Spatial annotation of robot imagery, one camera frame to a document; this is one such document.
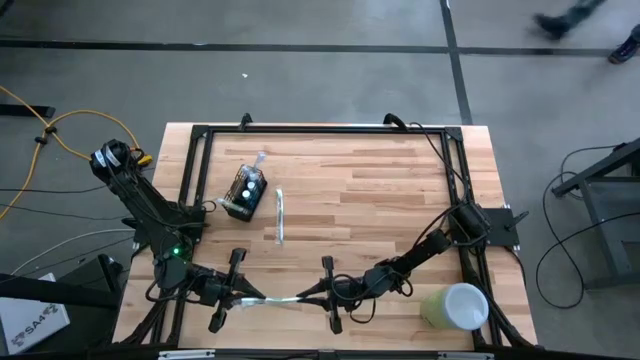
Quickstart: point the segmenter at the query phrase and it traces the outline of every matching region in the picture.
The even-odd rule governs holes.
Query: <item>gray floor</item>
[[[548,43],[533,33],[532,13],[559,12],[570,3],[449,1],[458,44],[473,47],[615,47],[640,13],[637,1],[611,0],[566,41]],[[20,0],[0,20],[0,35],[244,44],[447,44],[438,0]],[[597,57],[461,56],[473,122],[490,127],[505,197],[516,211],[531,212],[519,226],[522,259],[539,342],[551,349],[640,357],[638,287],[587,293],[577,308],[557,310],[542,301],[533,282],[537,260],[553,243],[542,217],[542,191],[557,174],[562,157],[576,148],[638,136],[638,61],[612,66]],[[0,49],[0,84],[31,103],[55,106],[58,113],[79,108],[111,113],[154,154],[166,122],[238,121],[244,112],[263,122],[377,123],[394,112],[407,121],[461,123],[446,54],[5,48]],[[0,128],[0,186],[19,187],[41,125],[34,119],[0,118]],[[65,120],[60,128],[64,139],[85,153],[111,138],[126,139],[112,124],[88,116]],[[604,154],[580,154],[569,167],[579,170]],[[97,185],[85,162],[51,145],[43,151],[31,187]],[[8,203],[11,197],[0,193],[0,202]],[[26,194],[19,205],[97,217],[125,212],[104,190]],[[549,199],[552,222],[561,236],[589,223],[583,208],[575,200]],[[67,237],[113,227],[122,226],[117,221],[12,210],[0,222],[0,271],[13,270]],[[587,279],[606,271],[591,235],[569,245]],[[125,237],[77,242],[37,265]],[[123,244],[108,253],[126,263],[128,251]],[[69,261],[54,267],[54,273],[59,276],[76,265]],[[543,289],[556,302],[577,296],[577,276],[560,252],[543,265],[542,276]]]

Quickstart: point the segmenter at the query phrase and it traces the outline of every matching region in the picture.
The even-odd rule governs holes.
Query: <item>wooden table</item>
[[[169,200],[178,197],[192,125],[169,123],[165,130],[153,184]],[[476,200],[483,207],[502,206],[487,127],[462,129]],[[376,262],[407,251],[426,224],[450,204],[444,165],[424,136],[409,134],[216,134],[205,198],[223,196],[240,165],[252,164],[258,151],[268,154],[262,169],[269,186],[253,220],[235,220],[221,208],[209,214],[211,227],[205,230],[194,262],[226,271],[231,250],[246,248],[241,271],[267,296],[294,296],[315,284],[324,275],[323,255],[334,257],[336,273],[361,276]],[[274,242],[277,186],[285,200],[284,247]],[[152,281],[151,259],[146,251],[131,265],[114,341],[129,335],[151,307],[144,298]],[[488,248],[487,261],[496,301],[535,343],[517,262],[503,248]],[[369,324],[354,323],[341,311],[340,335],[331,332],[321,308],[303,304],[234,308],[224,328],[212,334],[207,326],[214,309],[187,304],[180,347],[471,350],[470,333],[437,330],[419,316],[424,296],[461,281],[457,250],[425,262],[410,280],[414,295],[382,296]],[[355,316],[364,320],[370,312],[371,301],[366,301]],[[484,334],[490,339],[488,331]]]

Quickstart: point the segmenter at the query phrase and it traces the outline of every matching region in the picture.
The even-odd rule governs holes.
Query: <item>plastic cup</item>
[[[459,283],[422,300],[422,318],[439,329],[476,330],[489,316],[489,304],[473,285]]]

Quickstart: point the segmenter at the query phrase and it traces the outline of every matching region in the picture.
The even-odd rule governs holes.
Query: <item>person's leg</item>
[[[633,30],[631,30],[631,35],[627,38],[627,40],[622,43],[622,45],[618,46],[611,55],[609,55],[609,62],[612,64],[622,64],[623,62],[631,59],[638,48],[640,47],[640,24],[636,25]]]
[[[554,40],[560,40],[569,30],[587,19],[605,0],[578,0],[564,15],[534,15],[534,21]]]

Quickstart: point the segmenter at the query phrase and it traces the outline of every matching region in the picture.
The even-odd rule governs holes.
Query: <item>shoe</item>
[[[553,40],[560,40],[571,30],[571,24],[563,17],[552,17],[543,14],[535,14],[533,21],[544,30]]]
[[[629,36],[627,41],[625,41],[622,45],[618,46],[611,55],[609,55],[609,62],[612,64],[622,64],[623,62],[631,59],[633,55],[638,51],[638,47],[640,47],[640,43],[637,42],[633,37]]]

